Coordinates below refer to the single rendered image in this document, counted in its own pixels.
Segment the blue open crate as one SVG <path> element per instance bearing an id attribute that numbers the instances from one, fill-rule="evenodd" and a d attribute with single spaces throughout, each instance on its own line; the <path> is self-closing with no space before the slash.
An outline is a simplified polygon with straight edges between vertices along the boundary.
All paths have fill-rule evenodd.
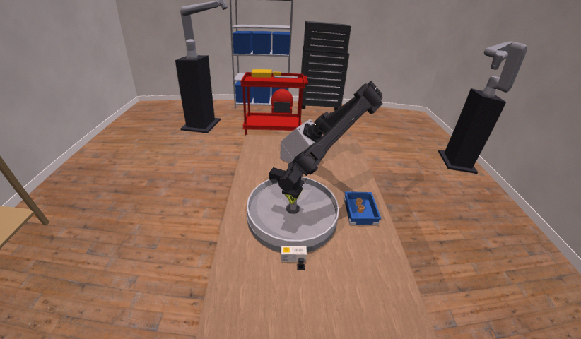
<path id="1" fill-rule="evenodd" d="M 362 213 L 357 211 L 357 198 L 363 200 L 361 205 L 364 205 L 365 209 Z M 381 217 L 372 192 L 345 191 L 344 203 L 346 204 L 349 225 L 379 225 Z"/>

